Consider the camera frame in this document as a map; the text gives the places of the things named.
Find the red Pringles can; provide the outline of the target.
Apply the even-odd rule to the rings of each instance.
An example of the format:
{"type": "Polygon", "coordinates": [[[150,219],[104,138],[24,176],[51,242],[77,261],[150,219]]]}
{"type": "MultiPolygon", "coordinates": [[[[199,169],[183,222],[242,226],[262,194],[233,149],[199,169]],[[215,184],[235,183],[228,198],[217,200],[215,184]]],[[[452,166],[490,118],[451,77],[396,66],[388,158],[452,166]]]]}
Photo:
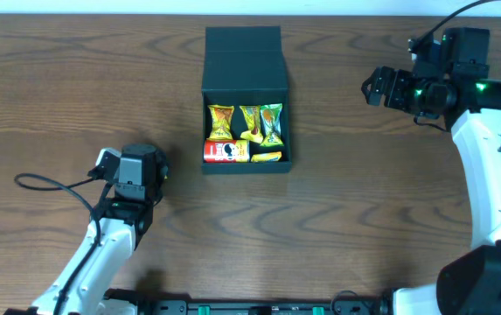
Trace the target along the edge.
{"type": "Polygon", "coordinates": [[[207,163],[247,163],[250,159],[248,140],[206,140],[204,161],[207,163]]]}

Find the yellow peanut butter packet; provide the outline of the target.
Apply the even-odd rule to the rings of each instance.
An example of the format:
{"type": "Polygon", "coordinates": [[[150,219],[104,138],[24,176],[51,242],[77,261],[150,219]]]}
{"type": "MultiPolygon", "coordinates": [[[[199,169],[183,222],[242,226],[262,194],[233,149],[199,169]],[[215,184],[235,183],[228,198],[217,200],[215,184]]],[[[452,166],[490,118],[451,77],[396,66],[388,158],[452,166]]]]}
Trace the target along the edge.
{"type": "Polygon", "coordinates": [[[207,139],[210,141],[233,140],[231,122],[234,106],[209,105],[208,108],[212,118],[212,129],[207,139]]]}

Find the green snack packet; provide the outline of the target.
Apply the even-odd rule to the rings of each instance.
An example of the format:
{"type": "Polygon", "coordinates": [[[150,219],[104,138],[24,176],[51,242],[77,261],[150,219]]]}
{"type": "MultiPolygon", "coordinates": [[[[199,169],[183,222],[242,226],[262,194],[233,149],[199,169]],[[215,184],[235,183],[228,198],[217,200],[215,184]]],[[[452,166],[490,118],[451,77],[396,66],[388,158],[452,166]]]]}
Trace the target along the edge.
{"type": "Polygon", "coordinates": [[[260,114],[264,131],[261,147],[283,146],[281,137],[281,112],[281,103],[261,106],[260,114]]]}

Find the yellow chocolate cake packet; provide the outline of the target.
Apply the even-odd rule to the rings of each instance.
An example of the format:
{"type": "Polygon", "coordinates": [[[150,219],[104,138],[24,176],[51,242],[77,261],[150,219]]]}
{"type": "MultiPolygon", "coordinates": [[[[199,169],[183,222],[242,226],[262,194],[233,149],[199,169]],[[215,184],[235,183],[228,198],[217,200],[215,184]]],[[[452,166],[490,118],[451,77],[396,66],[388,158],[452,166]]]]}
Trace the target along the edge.
{"type": "Polygon", "coordinates": [[[240,106],[240,110],[247,125],[247,130],[240,134],[240,138],[248,140],[249,142],[260,144],[263,141],[263,135],[261,133],[260,107],[257,105],[240,106]]]}

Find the orange-yellow biscuit packet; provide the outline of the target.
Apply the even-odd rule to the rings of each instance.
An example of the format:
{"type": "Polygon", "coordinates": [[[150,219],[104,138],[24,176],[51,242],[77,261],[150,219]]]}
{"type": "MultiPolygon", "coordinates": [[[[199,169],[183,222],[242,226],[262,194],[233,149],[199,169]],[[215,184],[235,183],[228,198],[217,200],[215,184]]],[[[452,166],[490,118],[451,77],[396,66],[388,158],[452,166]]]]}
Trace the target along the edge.
{"type": "Polygon", "coordinates": [[[268,163],[268,162],[278,162],[282,158],[282,153],[280,151],[267,152],[254,154],[251,157],[252,163],[268,163]]]}

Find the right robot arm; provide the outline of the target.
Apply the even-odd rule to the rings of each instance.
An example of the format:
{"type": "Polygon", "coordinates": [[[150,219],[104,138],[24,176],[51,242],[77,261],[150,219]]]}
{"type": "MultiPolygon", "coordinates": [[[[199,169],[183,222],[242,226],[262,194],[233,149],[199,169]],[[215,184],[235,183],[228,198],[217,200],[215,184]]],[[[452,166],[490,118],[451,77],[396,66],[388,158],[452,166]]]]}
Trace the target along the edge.
{"type": "Polygon", "coordinates": [[[417,125],[443,119],[470,198],[470,251],[435,283],[393,291],[384,314],[501,314],[501,80],[489,76],[489,43],[488,30],[468,27],[412,38],[411,71],[380,66],[362,84],[367,103],[403,111],[417,125]]]}

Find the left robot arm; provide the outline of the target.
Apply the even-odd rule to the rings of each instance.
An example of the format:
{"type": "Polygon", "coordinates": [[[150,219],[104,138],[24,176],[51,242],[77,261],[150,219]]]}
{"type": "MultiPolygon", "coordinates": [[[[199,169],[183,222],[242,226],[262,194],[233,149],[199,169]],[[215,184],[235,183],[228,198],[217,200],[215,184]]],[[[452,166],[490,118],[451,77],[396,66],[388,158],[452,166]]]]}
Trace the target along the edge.
{"type": "Polygon", "coordinates": [[[87,179],[64,185],[34,173],[14,177],[32,191],[64,191],[89,212],[87,232],[53,284],[25,310],[7,314],[137,314],[136,302],[105,302],[104,295],[120,267],[133,255],[163,197],[168,178],[165,153],[150,144],[101,149],[87,179]]]}

